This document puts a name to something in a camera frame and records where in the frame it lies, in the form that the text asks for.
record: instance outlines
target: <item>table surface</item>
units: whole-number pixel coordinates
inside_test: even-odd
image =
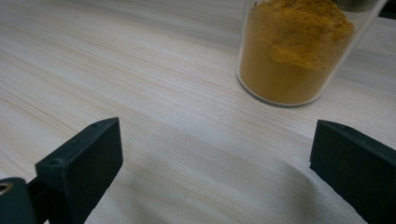
[[[87,223],[364,223],[309,169],[318,119],[396,148],[396,21],[322,97],[278,108],[235,75],[242,0],[0,0],[0,178],[119,117],[124,164]]]

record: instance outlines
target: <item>transparent jar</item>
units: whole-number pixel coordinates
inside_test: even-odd
[[[271,105],[316,100],[386,2],[247,0],[239,80]]]

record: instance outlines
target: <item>wood grain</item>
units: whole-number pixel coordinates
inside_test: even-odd
[[[377,19],[323,96],[239,84],[242,0],[0,0],[0,178],[120,117],[124,165],[87,223],[364,223],[309,169],[318,119],[396,148],[396,21]]]

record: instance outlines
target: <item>light wood grain surface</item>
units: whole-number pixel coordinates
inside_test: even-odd
[[[100,119],[124,164],[87,223],[364,223],[309,169],[316,122],[396,148],[396,21],[323,96],[277,108],[235,69],[242,0],[0,0],[0,178]]]

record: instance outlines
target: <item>orange powder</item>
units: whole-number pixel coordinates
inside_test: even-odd
[[[251,9],[239,76],[261,98],[284,105],[313,100],[353,36],[331,0],[270,0]]]

